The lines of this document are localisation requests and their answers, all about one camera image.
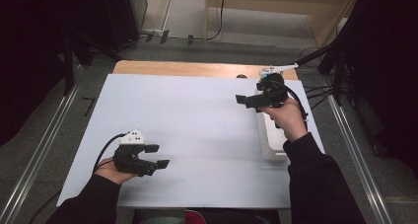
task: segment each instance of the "wooden table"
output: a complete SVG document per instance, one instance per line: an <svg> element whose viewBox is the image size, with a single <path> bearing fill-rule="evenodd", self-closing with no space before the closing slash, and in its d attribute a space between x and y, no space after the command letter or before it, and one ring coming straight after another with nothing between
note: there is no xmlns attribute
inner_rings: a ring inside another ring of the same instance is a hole
<svg viewBox="0 0 418 224"><path fill-rule="evenodd" d="M116 63L113 73L222 78L235 78L242 74L250 79L258 79L259 71L263 67L268 66L269 65L121 60ZM298 80L298 76L294 69L286 70L283 77L287 80Z"/></svg>

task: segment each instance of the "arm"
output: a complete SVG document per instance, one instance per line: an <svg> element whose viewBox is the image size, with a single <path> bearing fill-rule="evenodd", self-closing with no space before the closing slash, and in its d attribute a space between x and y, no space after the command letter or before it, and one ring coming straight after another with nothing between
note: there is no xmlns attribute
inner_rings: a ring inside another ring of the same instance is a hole
<svg viewBox="0 0 418 224"><path fill-rule="evenodd" d="M65 200L46 223L115 223L121 185L133 177L104 159L80 194Z"/></svg>
<svg viewBox="0 0 418 224"><path fill-rule="evenodd" d="M366 223L331 156L322 154L307 132L298 103L288 99L279 109L262 108L289 139L284 149L291 165L290 198L293 223Z"/></svg>

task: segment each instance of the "metal rail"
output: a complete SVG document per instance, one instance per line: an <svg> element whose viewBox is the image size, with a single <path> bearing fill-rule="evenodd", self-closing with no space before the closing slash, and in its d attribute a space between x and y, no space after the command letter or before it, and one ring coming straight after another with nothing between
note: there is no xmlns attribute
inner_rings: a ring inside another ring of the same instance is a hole
<svg viewBox="0 0 418 224"><path fill-rule="evenodd" d="M323 86L330 85L329 82L322 78ZM354 166L356 167L360 181L366 192L366 196L369 200L370 205L375 213L376 219L380 224L391 224L393 223L390 214L384 204L383 197L376 185L375 180L367 166L365 159L363 158L362 152L354 138L353 132L347 121L344 113L344 109L339 107L334 98L330 96L328 98L329 104L331 105L332 111L334 112L335 119L341 129L342 135L350 152L350 156L353 160Z"/></svg>
<svg viewBox="0 0 418 224"><path fill-rule="evenodd" d="M84 72L85 70L83 66L79 65L77 68L78 80L68 95L62 99L57 111L49 123L48 128L40 139L34 154L32 155L27 167L25 168L25 171L22 173L18 182L15 184L6 207L0 216L0 223L13 223L15 221L16 216L18 215L18 212L21 209L21 206L31 189L31 186L34 183L36 175L39 172L43 161L45 160L49 148L52 145L55 135L57 134L65 115L68 113L68 110L74 101L74 97L78 92L80 81L84 75Z"/></svg>

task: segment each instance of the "cable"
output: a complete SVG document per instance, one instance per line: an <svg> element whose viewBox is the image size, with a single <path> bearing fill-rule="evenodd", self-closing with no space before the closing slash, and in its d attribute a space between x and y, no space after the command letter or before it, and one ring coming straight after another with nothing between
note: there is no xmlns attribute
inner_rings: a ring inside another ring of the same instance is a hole
<svg viewBox="0 0 418 224"><path fill-rule="evenodd" d="M216 19L218 20L218 22L221 22L221 18L220 18L219 14L218 14L218 0L216 0L215 13L216 13ZM219 39L217 39L217 41L218 40L221 40L223 38L224 38L224 33L221 32L221 37Z"/></svg>
<svg viewBox="0 0 418 224"><path fill-rule="evenodd" d="M320 88L332 88L332 85L325 85L325 86L305 86L304 88L314 88L314 89L320 89Z"/></svg>
<svg viewBox="0 0 418 224"><path fill-rule="evenodd" d="M307 99L309 100L309 99L312 99L312 98L316 98L316 97L322 96L324 94L330 95L330 94L332 94L332 91L333 91L333 89L330 89L330 90L326 90L326 91L324 91L324 92L322 92L320 94L310 95L310 96L307 96Z"/></svg>
<svg viewBox="0 0 418 224"><path fill-rule="evenodd" d="M325 95L325 97L323 97L318 103L316 103L315 105L313 105L311 107L311 110L313 110L314 108L316 108L319 104L321 104L323 101L325 101L325 99L327 99L330 95Z"/></svg>
<svg viewBox="0 0 418 224"><path fill-rule="evenodd" d="M221 2L221 19L220 19L220 22L221 23L220 23L220 27L219 27L218 32L213 37L209 37L209 38L193 38L193 40L202 40L202 41L212 40L212 39L216 38L219 35L219 33L221 32L222 27L223 27L224 4L225 4L225 0L222 0L222 2ZM169 39L189 40L189 38L185 38L185 37L167 37L167 38L169 38Z"/></svg>
<svg viewBox="0 0 418 224"><path fill-rule="evenodd" d="M288 86L286 86L286 85L284 85L282 83L276 82L276 81L269 80L269 81L265 81L265 82L266 83L272 83L272 84L280 85L280 86L284 87L290 93L290 95L298 102L298 104L299 104L299 110L301 110L302 118L304 120L307 119L307 115L308 114L306 113L304 107L302 106L301 100L299 99L298 95L296 95L296 93L292 89L290 89Z"/></svg>
<svg viewBox="0 0 418 224"><path fill-rule="evenodd" d="M303 52L305 52L306 50L308 50L308 49L317 49L317 50L320 50L318 47L308 47L308 48L304 48L300 53L299 53L299 59L301 59L302 58L302 53ZM305 65L305 66L307 66L307 67L314 67L313 65L308 65L307 63L305 63L305 64L303 64L303 65Z"/></svg>
<svg viewBox="0 0 418 224"><path fill-rule="evenodd" d="M107 162L105 162L105 163L102 163L102 164L100 164L99 165L99 161L101 160L101 158L102 158L102 155L104 154L104 152L105 152L105 149L108 147L108 145L110 145L110 143L111 142L113 142L114 141L114 139L116 139L116 138L118 138L118 137L123 137L123 136L125 136L127 133L120 133L120 134L117 134L116 136L114 136L114 137L112 137L110 140L109 140L109 142L104 146L104 148L102 149L102 151L101 151L101 153L100 153L100 155L99 155L99 157L98 157L98 160L96 160L96 163L95 163L95 166L94 166L94 168L93 168L93 174L95 173L95 171L99 168L99 167L101 167L102 165L104 165L104 164L107 164L107 163L110 163L110 162L112 162L113 160L110 160L110 161L107 161ZM37 210L37 212L32 216L32 218L31 218L31 220L29 221L29 223L28 224L32 224L32 223L34 223L34 221L36 220L36 218L37 218L37 216L43 211L43 209L55 198L55 197L57 197L58 195L59 195L59 193L61 193L62 192L62 188L56 193L56 194L54 194L52 197L50 197L49 198L49 200L47 200L46 201L46 203L44 203L43 204L43 206L42 207L40 207L38 210Z"/></svg>
<svg viewBox="0 0 418 224"><path fill-rule="evenodd" d="M95 171L98 169L98 164L101 161L102 155L104 154L106 148L108 147L108 145L110 145L111 142L114 141L114 139L119 138L119 137L123 137L125 136L127 133L119 133L117 135L115 135L114 137L112 137L108 143L104 146L104 148L102 149L101 153L99 154L98 159L96 160L95 166L93 167L93 174L95 173Z"/></svg>
<svg viewBox="0 0 418 224"><path fill-rule="evenodd" d="M34 221L36 220L37 216L43 211L43 209L49 204L49 202L51 202L55 197L57 197L59 195L59 193L62 192L62 188L56 193L54 194L52 197L49 198L49 200L46 201L46 203L43 204L42 207L40 207L37 212L32 216L31 220L28 222L28 224L32 224L34 223Z"/></svg>
<svg viewBox="0 0 418 224"><path fill-rule="evenodd" d="M332 90L332 86L323 86L323 87L306 87L306 86L304 86L304 88L310 88L309 90L305 91L306 94L310 93L312 91L315 91L317 89L324 89L325 91L326 90Z"/></svg>

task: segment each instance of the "human hand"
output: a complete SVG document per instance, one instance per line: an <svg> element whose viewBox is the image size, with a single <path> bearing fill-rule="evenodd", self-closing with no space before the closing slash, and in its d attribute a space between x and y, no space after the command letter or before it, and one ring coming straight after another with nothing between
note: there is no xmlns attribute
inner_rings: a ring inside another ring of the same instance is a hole
<svg viewBox="0 0 418 224"><path fill-rule="evenodd" d="M101 160L99 162L98 169L95 171L95 174L104 177L120 186L123 183L129 181L130 179L138 176L136 174L120 172L114 166L112 158L106 158Z"/></svg>
<svg viewBox="0 0 418 224"><path fill-rule="evenodd" d="M308 133L299 104L292 98L288 98L280 108L265 107L260 110L270 115L277 125L283 128L286 138L291 142Z"/></svg>

